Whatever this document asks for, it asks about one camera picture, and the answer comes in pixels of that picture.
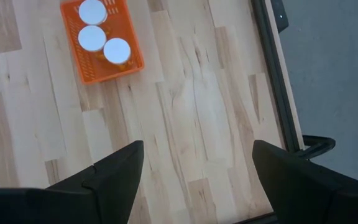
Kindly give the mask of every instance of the black metal frame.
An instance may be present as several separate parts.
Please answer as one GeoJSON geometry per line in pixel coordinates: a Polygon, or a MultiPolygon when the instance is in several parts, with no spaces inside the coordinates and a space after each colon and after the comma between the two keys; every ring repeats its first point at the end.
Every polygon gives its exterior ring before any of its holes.
{"type": "Polygon", "coordinates": [[[265,0],[251,0],[254,8],[254,16],[258,26],[260,41],[265,55],[268,74],[272,83],[272,90],[277,104],[278,117],[285,140],[285,149],[290,153],[300,149],[296,135],[295,124],[288,99],[287,88],[283,77],[280,59],[266,9],[265,0]]]}
{"type": "Polygon", "coordinates": [[[303,142],[306,146],[309,146],[309,148],[307,150],[298,151],[295,155],[306,160],[310,160],[332,150],[336,144],[332,138],[305,135],[303,136],[303,142]]]}

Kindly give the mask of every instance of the hardwood surface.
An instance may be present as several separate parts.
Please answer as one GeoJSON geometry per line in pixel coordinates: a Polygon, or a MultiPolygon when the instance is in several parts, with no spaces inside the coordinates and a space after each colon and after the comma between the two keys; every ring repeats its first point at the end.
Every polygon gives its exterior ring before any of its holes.
{"type": "Polygon", "coordinates": [[[84,86],[60,0],[0,0],[0,187],[48,187],[141,139],[130,223],[270,212],[252,144],[283,138],[249,0],[127,3],[145,69],[84,86]]]}

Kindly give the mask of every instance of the gray carpet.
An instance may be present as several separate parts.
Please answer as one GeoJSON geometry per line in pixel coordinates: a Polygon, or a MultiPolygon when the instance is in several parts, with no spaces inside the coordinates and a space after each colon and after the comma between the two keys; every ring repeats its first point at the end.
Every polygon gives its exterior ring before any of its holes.
{"type": "Polygon", "coordinates": [[[358,0],[283,0],[281,34],[304,134],[337,141],[313,162],[358,179],[358,0]]]}

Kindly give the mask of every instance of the orange basket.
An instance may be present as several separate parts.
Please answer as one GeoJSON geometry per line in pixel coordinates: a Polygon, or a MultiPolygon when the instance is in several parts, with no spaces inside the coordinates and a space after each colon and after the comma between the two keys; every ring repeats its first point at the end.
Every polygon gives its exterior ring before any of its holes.
{"type": "Polygon", "coordinates": [[[114,65],[104,58],[102,52],[88,52],[80,46],[78,34],[86,26],[78,14],[78,9],[83,1],[63,2],[60,5],[71,51],[74,54],[82,82],[92,84],[143,69],[143,56],[125,0],[102,0],[101,2],[106,6],[108,18],[99,25],[105,31],[108,40],[119,37],[130,45],[131,57],[124,65],[114,65]]]}

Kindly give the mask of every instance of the white cup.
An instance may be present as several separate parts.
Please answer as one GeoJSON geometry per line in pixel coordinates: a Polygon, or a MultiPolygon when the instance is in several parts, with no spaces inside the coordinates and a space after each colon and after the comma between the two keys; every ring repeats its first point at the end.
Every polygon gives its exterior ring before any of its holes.
{"type": "Polygon", "coordinates": [[[89,52],[102,50],[106,40],[106,34],[98,26],[86,26],[78,34],[78,41],[81,47],[89,52]]]}
{"type": "Polygon", "coordinates": [[[106,42],[103,53],[109,62],[115,65],[122,65],[131,57],[131,47],[125,40],[113,38],[106,42]]]}
{"type": "Polygon", "coordinates": [[[107,10],[99,0],[85,0],[78,10],[81,20],[88,25],[100,25],[107,19],[107,10]]]}

